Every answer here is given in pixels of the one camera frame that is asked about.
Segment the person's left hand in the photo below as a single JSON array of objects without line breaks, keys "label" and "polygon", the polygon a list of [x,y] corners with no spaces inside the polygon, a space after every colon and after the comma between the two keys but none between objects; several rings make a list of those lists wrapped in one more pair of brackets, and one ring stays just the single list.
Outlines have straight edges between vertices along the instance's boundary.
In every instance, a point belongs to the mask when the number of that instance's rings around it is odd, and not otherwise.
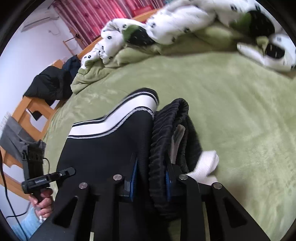
[{"label": "person's left hand", "polygon": [[54,210],[52,194],[53,190],[51,188],[44,189],[40,194],[40,202],[34,195],[30,195],[30,202],[35,209],[35,214],[37,217],[48,218],[52,214]]}]

